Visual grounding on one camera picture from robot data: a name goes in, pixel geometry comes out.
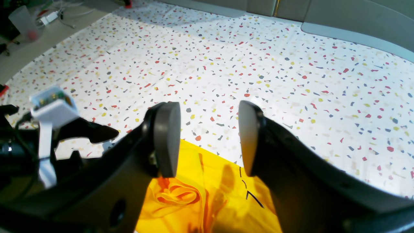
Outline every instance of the yellow fabric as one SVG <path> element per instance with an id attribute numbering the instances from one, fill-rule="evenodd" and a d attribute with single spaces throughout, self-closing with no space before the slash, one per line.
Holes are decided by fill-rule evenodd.
<path id="1" fill-rule="evenodd" d="M 184 140 L 176 178 L 151 181 L 136 231 L 282 232 L 270 192 L 259 178 Z"/>

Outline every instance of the confetti pattern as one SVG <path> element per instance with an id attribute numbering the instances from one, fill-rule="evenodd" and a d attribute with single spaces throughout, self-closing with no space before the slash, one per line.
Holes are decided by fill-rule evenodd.
<path id="1" fill-rule="evenodd" d="M 379 189 L 414 197 L 414 65 L 370 47 L 306 34 L 300 24 L 145 1 L 120 8 L 17 73 L 3 104 L 30 107 L 53 84 L 80 114 L 120 131 L 148 107 L 180 102 L 181 138 L 243 165 L 238 104 L 251 101 L 327 162 Z M 110 146 L 69 140 L 100 156 Z"/>

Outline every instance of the black cable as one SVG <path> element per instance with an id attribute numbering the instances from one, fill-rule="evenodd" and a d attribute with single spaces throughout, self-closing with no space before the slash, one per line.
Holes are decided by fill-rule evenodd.
<path id="1" fill-rule="evenodd" d="M 30 189 L 36 183 L 36 181 L 38 179 L 38 171 L 39 171 L 39 166 L 40 166 L 40 162 L 39 162 L 38 156 L 27 145 L 27 143 L 24 141 L 24 139 L 22 138 L 22 136 L 19 133 L 19 125 L 21 125 L 22 123 L 24 123 L 26 121 L 30 121 L 31 119 L 32 119 L 32 115 L 31 115 L 30 112 L 28 112 L 25 115 L 23 115 L 23 117 L 20 120 L 17 121 L 16 126 L 14 127 L 14 136 L 16 137 L 17 141 L 23 146 L 23 148 L 25 149 L 25 151 L 32 156 L 32 160 L 36 163 L 35 171 L 34 171 L 32 177 L 31 177 L 29 183 L 26 185 L 26 187 L 24 188 L 24 190 L 16 197 L 16 200 L 17 199 L 22 199 L 24 196 L 26 196 L 27 193 L 30 191 Z"/>

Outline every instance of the yellow cloth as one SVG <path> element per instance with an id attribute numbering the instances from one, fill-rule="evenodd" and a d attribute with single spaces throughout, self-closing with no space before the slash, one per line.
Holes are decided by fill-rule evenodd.
<path id="1" fill-rule="evenodd" d="M 136 231 L 282 232 L 269 189 L 259 178 L 184 140 L 176 178 L 151 181 Z"/>

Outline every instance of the plastic cup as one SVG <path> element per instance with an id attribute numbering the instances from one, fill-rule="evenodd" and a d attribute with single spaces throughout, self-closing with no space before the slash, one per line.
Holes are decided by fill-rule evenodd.
<path id="1" fill-rule="evenodd" d="M 39 30 L 29 14 L 26 6 L 21 6 L 9 15 L 10 21 L 19 30 L 20 34 L 29 41 L 39 38 Z"/>

